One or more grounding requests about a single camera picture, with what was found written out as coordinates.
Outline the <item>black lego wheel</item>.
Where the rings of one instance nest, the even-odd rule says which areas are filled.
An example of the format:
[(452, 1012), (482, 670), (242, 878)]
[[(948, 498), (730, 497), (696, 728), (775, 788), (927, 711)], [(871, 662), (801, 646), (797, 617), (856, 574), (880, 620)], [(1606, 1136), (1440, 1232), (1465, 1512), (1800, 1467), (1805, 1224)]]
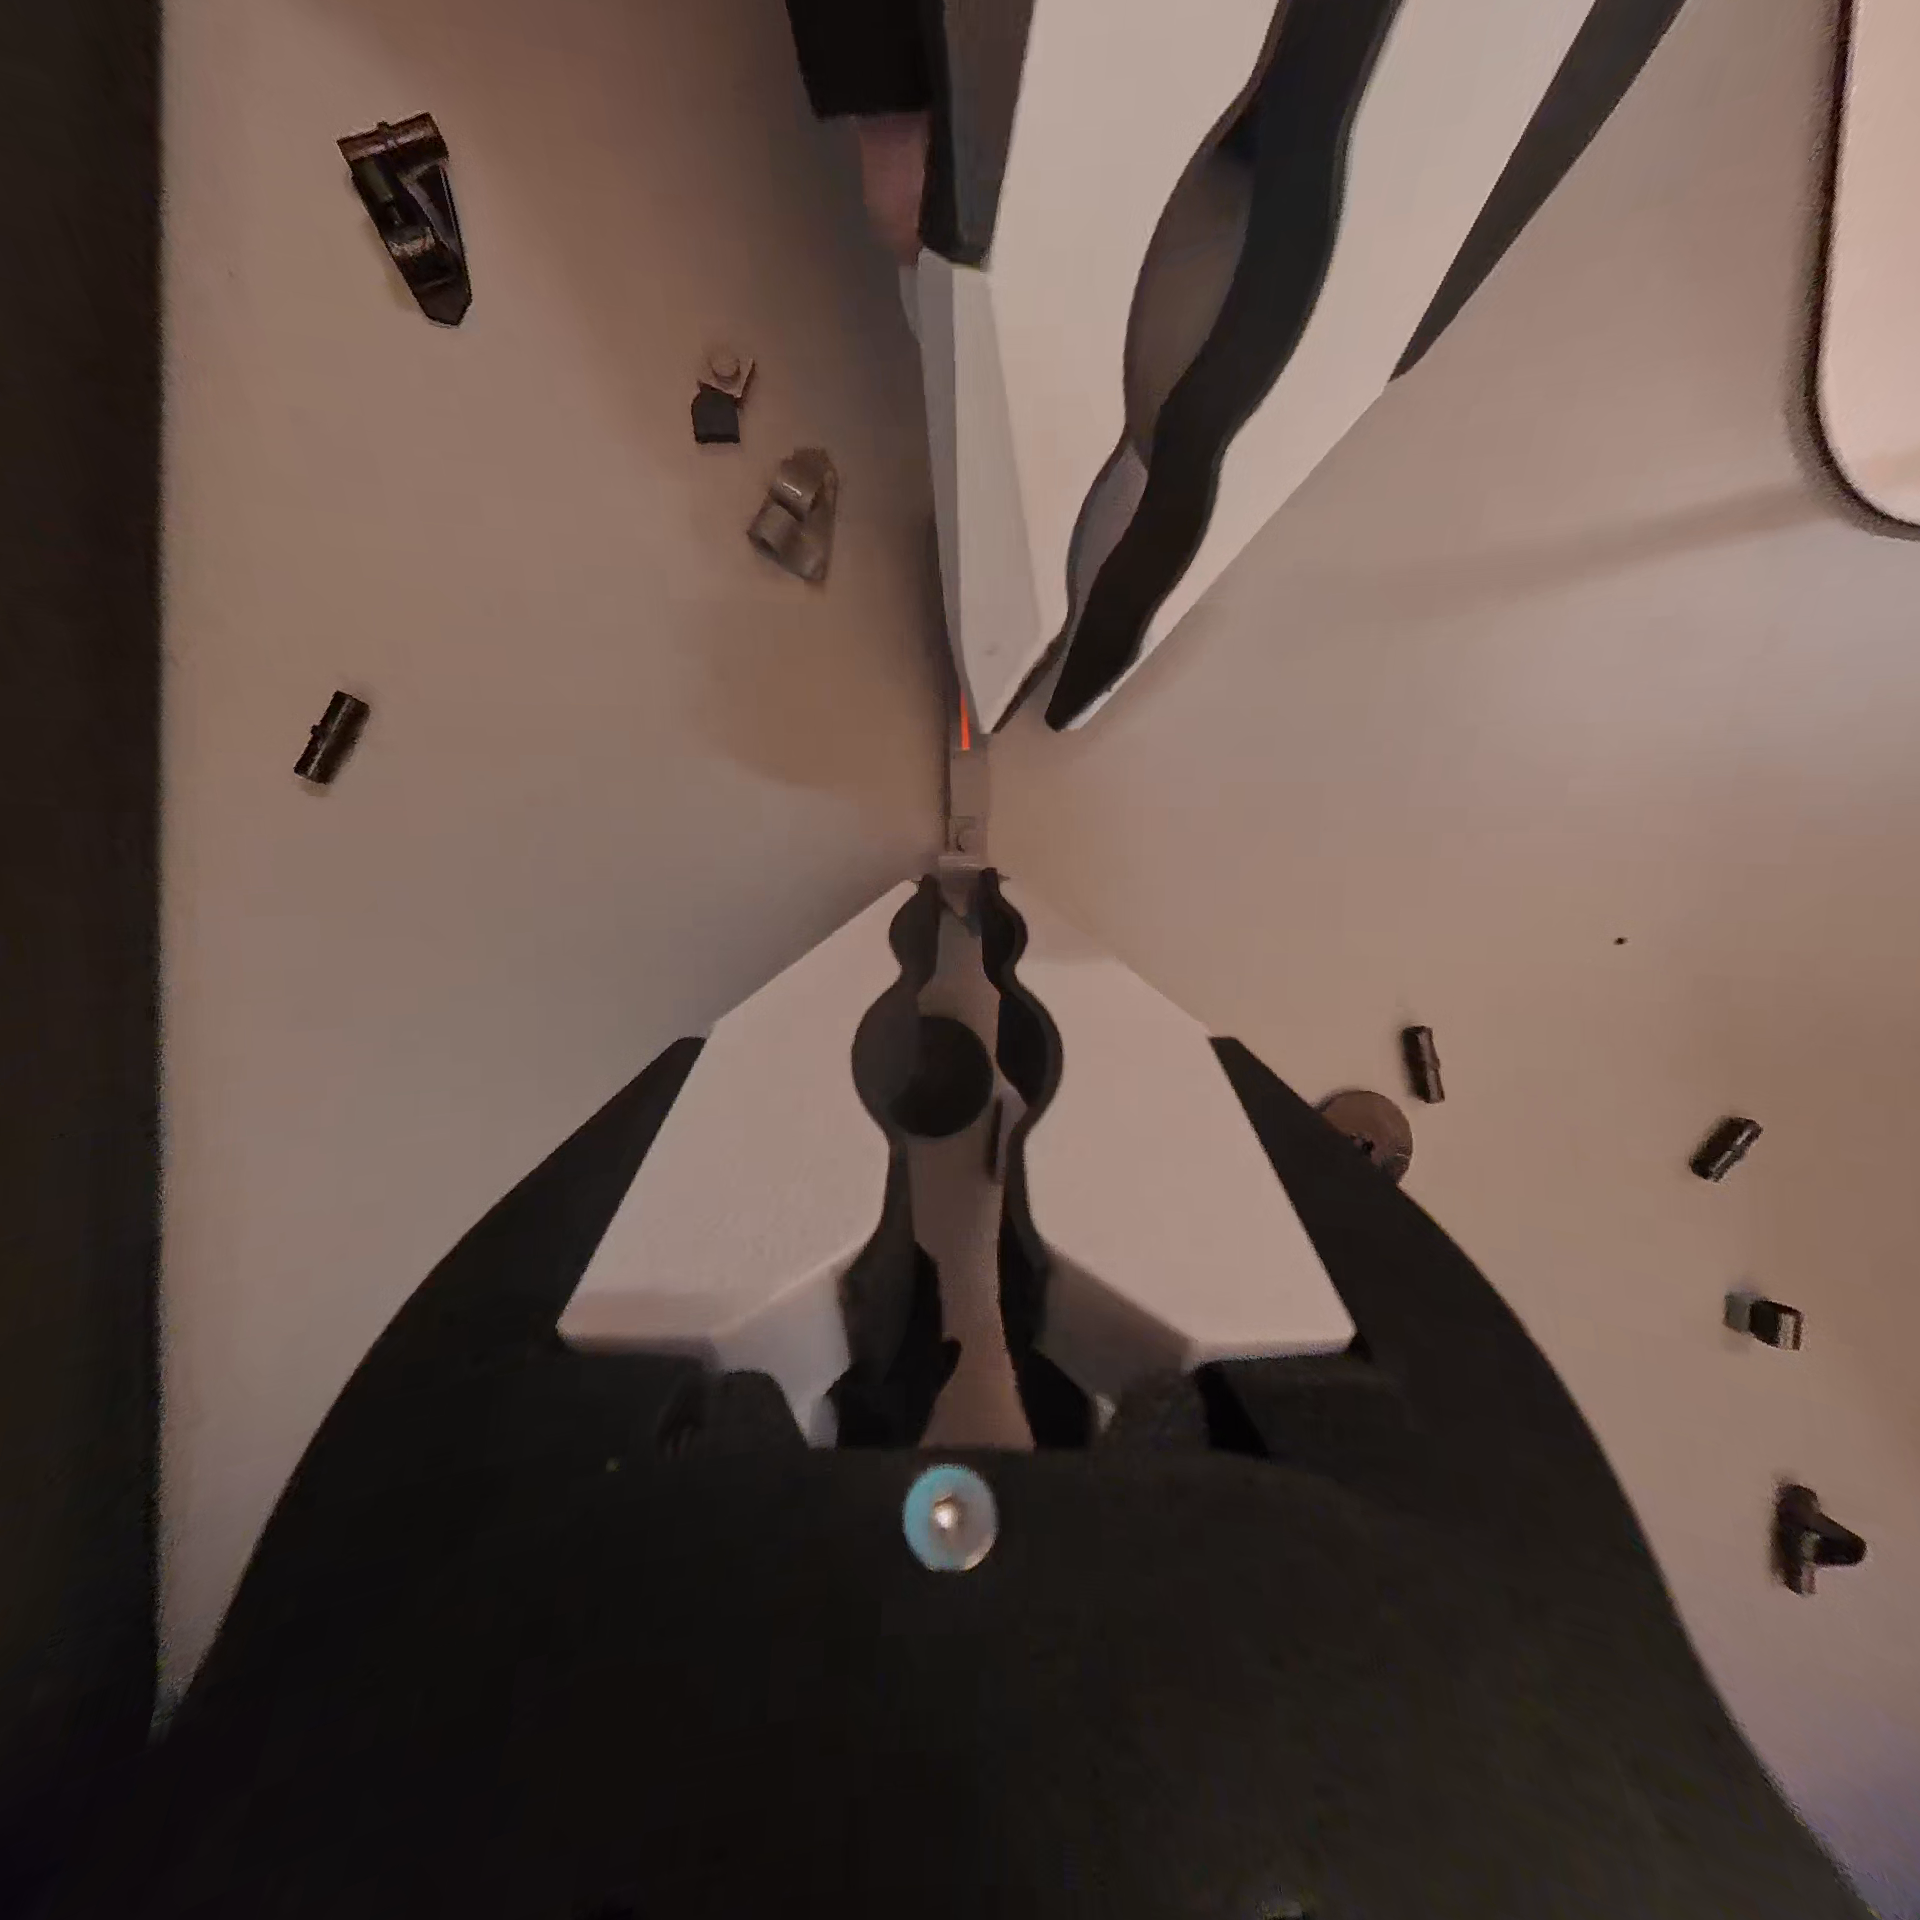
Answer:
[(950, 1015), (921, 1015), (912, 1070), (894, 1103), (898, 1128), (916, 1142), (964, 1134), (990, 1108), (996, 1070), (980, 1035)]

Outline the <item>grey lego bracket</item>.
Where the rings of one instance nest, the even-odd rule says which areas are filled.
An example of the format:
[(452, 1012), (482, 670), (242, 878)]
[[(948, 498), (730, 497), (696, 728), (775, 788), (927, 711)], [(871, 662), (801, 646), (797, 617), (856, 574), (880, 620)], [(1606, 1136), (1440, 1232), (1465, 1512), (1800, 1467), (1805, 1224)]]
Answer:
[(839, 475), (826, 448), (791, 450), (773, 472), (748, 523), (753, 554), (804, 585), (824, 585), (831, 564)]

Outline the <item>black lego disc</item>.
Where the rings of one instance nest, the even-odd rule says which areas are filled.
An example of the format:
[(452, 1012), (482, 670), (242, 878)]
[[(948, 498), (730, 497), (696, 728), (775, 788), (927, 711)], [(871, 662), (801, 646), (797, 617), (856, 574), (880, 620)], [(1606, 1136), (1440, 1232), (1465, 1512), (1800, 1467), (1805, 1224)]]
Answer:
[(1369, 1088), (1342, 1088), (1324, 1097), (1317, 1114), (1380, 1178), (1404, 1185), (1413, 1163), (1413, 1128), (1393, 1097)]

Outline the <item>person's left hand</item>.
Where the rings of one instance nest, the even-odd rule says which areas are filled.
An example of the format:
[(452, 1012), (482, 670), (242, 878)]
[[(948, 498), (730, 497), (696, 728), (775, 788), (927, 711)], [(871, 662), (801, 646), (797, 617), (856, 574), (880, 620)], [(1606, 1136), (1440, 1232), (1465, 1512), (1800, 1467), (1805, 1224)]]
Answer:
[(912, 265), (921, 252), (927, 114), (888, 112), (855, 122), (862, 202), (888, 257)]

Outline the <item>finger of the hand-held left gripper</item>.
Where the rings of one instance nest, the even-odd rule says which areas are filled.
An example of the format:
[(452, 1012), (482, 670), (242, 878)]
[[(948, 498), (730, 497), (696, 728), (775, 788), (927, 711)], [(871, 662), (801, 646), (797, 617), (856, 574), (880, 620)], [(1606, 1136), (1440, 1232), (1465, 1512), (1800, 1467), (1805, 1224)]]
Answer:
[(1249, 102), (1264, 3), (1034, 3), (986, 254), (912, 275), (953, 672), (996, 732), (1145, 479), (1129, 331), (1176, 187)]
[(1383, 395), (1593, 8), (1284, 4), (1215, 315), (1046, 699), (1082, 728)]

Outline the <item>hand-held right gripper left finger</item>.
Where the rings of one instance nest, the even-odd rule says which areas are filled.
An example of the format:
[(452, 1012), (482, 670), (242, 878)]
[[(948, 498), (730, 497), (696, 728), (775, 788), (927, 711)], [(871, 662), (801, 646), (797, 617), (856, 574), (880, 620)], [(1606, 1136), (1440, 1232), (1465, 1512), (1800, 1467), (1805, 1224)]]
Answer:
[(578, 1354), (694, 1358), (826, 1396), (842, 1281), (872, 1239), (888, 1144), (856, 1088), (860, 1023), (902, 983), (900, 882), (722, 1015), (560, 1314)]

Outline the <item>black angled lego connector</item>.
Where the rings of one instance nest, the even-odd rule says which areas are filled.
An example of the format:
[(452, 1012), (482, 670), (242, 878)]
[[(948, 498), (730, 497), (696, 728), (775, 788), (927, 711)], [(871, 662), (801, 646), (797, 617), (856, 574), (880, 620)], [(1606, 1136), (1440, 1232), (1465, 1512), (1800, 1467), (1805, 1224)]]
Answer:
[(1770, 1508), (1770, 1567), (1789, 1594), (1814, 1595), (1821, 1572), (1857, 1569), (1865, 1554), (1865, 1539), (1826, 1513), (1805, 1483), (1789, 1482), (1777, 1489)]

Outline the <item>black connector bottom right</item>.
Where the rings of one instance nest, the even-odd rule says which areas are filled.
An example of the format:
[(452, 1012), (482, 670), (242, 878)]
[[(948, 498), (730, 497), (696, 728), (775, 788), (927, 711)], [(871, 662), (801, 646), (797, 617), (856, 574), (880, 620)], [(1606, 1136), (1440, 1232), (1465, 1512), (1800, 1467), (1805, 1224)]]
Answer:
[(448, 144), (429, 112), (338, 140), (352, 187), (400, 282), (438, 328), (460, 328), (473, 303)]

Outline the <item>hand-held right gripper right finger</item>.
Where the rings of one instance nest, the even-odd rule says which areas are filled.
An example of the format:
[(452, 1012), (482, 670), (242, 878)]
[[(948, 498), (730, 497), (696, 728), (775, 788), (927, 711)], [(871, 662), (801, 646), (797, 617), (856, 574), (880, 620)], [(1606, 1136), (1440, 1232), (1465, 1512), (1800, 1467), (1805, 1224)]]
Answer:
[(1343, 1354), (1354, 1324), (1209, 1032), (996, 874), (975, 882), (1015, 1100), (998, 1151), (998, 1319), (1017, 1368), (1134, 1387)]

